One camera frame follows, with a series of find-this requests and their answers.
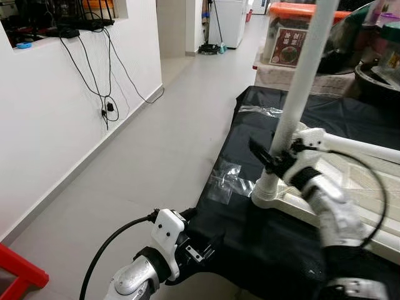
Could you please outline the black router with antennas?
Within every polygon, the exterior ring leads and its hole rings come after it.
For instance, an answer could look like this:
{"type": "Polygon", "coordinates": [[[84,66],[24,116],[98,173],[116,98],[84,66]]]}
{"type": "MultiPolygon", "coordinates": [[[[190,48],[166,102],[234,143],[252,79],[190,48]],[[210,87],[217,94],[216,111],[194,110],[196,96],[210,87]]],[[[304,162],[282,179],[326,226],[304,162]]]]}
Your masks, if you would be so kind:
{"type": "Polygon", "coordinates": [[[117,17],[115,0],[0,0],[0,25],[11,44],[75,38],[117,17]]]}

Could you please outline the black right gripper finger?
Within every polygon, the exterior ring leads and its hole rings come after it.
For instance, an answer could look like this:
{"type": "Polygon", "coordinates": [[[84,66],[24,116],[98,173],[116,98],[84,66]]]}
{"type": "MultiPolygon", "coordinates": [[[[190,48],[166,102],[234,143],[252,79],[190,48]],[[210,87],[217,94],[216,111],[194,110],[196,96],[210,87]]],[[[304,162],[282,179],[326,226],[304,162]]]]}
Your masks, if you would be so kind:
{"type": "Polygon", "coordinates": [[[263,171],[268,174],[280,174],[278,164],[275,159],[269,154],[268,149],[258,143],[254,138],[249,138],[249,152],[260,162],[263,166],[263,171]]]}

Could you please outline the white plastic table top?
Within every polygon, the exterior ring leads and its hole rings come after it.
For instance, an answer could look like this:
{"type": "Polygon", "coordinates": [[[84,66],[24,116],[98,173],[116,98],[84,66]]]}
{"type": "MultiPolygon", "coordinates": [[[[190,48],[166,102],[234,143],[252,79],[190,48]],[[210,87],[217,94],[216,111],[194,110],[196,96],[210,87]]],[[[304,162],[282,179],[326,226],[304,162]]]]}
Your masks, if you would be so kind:
{"type": "MultiPolygon", "coordinates": [[[[276,209],[314,226],[320,240],[318,217],[311,211],[300,190],[263,171],[263,165],[260,165],[260,177],[251,194],[252,203],[257,208],[276,209]]],[[[398,196],[398,164],[365,154],[328,149],[315,168],[340,186],[356,203],[365,232],[372,235],[366,251],[398,264],[400,225],[398,210],[392,204],[398,196]]]]}

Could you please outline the white plastic table leg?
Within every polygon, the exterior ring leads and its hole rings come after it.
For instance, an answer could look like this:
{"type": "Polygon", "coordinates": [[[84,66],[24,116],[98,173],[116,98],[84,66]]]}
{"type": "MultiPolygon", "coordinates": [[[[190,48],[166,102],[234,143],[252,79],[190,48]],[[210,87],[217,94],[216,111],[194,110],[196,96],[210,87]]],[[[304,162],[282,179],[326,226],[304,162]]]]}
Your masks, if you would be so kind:
{"type": "Polygon", "coordinates": [[[303,111],[308,103],[309,93],[316,76],[326,40],[331,31],[334,15],[340,0],[317,0],[309,29],[298,57],[298,64],[292,77],[282,116],[272,137],[269,154],[279,157],[291,147],[293,134],[296,131],[303,111]]]}
{"type": "Polygon", "coordinates": [[[330,132],[325,132],[322,128],[319,129],[322,131],[322,143],[323,147],[326,149],[342,151],[348,154],[365,154],[374,158],[381,158],[388,162],[400,163],[400,151],[398,151],[398,149],[389,149],[367,142],[358,142],[357,140],[339,137],[330,132]]]}

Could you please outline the crumpled clear tape patch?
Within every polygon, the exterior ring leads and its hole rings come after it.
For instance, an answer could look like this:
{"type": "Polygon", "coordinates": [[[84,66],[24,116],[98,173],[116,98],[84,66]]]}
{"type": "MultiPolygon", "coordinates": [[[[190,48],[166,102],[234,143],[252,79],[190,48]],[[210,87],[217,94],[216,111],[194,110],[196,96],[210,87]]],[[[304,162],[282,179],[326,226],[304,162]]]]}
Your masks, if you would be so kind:
{"type": "Polygon", "coordinates": [[[215,163],[206,183],[206,196],[217,203],[229,204],[234,195],[251,197],[254,183],[239,177],[242,166],[221,158],[215,163]]]}

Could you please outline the black floor mop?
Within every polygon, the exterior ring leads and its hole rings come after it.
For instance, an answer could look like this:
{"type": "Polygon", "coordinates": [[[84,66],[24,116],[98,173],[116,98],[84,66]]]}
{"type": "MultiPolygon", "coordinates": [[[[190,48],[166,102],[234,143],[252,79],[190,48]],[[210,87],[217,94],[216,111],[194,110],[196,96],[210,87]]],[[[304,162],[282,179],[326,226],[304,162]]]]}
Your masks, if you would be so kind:
{"type": "Polygon", "coordinates": [[[205,3],[205,12],[203,16],[207,20],[207,28],[205,33],[205,42],[200,45],[197,52],[198,54],[203,55],[215,55],[215,54],[222,54],[226,51],[226,46],[222,40],[222,29],[218,26],[218,11],[216,8],[216,4],[214,0],[204,0],[205,3]],[[218,31],[218,35],[220,38],[220,42],[218,44],[211,44],[209,43],[209,37],[211,37],[211,33],[213,29],[216,28],[218,31]]]}

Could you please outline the green round lid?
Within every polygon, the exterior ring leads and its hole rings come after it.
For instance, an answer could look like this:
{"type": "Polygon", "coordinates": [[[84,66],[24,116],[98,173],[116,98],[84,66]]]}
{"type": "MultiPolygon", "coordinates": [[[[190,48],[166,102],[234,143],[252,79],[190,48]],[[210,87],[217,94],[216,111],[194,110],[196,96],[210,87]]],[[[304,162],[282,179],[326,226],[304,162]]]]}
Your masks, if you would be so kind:
{"type": "Polygon", "coordinates": [[[400,22],[389,22],[382,26],[380,37],[392,43],[400,42],[400,22]]]}

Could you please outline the black tablecloth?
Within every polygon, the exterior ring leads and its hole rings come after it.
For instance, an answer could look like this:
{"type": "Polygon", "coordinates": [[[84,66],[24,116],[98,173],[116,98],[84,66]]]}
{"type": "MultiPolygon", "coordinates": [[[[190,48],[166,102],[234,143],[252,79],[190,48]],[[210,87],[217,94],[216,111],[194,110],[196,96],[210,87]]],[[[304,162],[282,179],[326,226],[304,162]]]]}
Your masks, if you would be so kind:
{"type": "MultiPolygon", "coordinates": [[[[269,146],[277,118],[258,112],[238,112],[240,106],[281,109],[288,93],[280,89],[249,86],[236,98],[231,128],[220,154],[242,166],[240,178],[253,183],[261,165],[248,151],[248,138],[269,146]]],[[[215,273],[263,300],[316,300],[326,285],[325,260],[317,229],[277,211],[263,209],[251,197],[234,195],[229,204],[206,196],[198,198],[197,215],[188,222],[191,245],[212,244],[216,251],[204,264],[193,262],[181,269],[178,282],[196,273],[215,273]]],[[[363,264],[374,278],[387,285],[389,300],[400,300],[400,266],[366,251],[363,264]]]]}

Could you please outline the clear tape strip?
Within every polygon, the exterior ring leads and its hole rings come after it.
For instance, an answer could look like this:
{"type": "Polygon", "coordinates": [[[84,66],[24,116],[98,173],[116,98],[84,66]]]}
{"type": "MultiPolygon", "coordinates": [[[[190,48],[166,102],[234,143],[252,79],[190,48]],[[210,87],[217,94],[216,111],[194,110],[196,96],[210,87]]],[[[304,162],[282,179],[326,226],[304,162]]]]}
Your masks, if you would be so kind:
{"type": "Polygon", "coordinates": [[[245,106],[242,105],[238,109],[240,113],[258,113],[271,118],[281,118],[283,111],[275,107],[264,107],[264,106],[245,106]]]}

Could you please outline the white refrigerator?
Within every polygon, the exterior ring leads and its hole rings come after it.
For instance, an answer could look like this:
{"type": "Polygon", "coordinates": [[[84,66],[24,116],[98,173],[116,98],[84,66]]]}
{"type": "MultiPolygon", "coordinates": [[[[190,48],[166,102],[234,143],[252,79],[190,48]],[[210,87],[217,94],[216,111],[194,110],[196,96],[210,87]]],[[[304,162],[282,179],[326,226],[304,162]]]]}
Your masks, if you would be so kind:
{"type": "Polygon", "coordinates": [[[249,0],[211,0],[209,3],[209,44],[236,49],[243,39],[249,0]]]}

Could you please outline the black wok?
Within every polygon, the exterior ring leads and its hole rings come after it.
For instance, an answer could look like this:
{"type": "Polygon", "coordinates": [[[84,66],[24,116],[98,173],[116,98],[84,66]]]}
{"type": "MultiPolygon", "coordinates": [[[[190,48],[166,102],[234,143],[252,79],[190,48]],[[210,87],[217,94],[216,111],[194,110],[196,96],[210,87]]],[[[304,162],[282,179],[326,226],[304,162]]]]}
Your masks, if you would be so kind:
{"type": "Polygon", "coordinates": [[[372,68],[378,62],[360,62],[355,70],[357,100],[380,108],[400,108],[400,92],[384,81],[372,68]]]}

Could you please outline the orange lidded storage box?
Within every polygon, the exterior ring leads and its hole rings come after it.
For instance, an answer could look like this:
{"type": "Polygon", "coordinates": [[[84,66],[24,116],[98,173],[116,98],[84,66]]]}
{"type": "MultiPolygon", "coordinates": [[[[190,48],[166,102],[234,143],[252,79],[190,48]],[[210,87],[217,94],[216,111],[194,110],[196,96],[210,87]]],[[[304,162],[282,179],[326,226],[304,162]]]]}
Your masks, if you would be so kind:
{"type": "MultiPolygon", "coordinates": [[[[261,63],[284,68],[296,68],[300,53],[308,37],[314,4],[273,2],[267,8],[269,29],[261,63]]],[[[348,51],[331,32],[318,66],[322,74],[336,74],[345,69],[348,51]]]]}

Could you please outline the red plastic stool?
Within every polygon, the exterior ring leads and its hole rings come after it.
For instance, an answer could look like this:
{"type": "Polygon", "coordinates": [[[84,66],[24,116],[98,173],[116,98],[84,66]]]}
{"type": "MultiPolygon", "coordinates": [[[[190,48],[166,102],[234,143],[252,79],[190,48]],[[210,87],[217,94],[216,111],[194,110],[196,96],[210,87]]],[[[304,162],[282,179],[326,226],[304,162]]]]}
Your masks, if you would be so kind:
{"type": "Polygon", "coordinates": [[[0,243],[0,269],[15,277],[8,288],[0,294],[0,300],[23,300],[28,291],[45,288],[51,280],[46,271],[3,243],[0,243]]]}

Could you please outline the clear plastic storage box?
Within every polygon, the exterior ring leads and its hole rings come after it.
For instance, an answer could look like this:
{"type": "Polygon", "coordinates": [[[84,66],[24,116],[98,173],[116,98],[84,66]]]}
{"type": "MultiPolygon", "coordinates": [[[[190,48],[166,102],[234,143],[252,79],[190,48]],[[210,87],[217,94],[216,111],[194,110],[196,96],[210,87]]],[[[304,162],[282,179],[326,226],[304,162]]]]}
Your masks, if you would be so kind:
{"type": "Polygon", "coordinates": [[[381,57],[378,64],[372,69],[379,77],[389,85],[398,88],[400,85],[400,43],[386,38],[379,38],[381,57]]]}

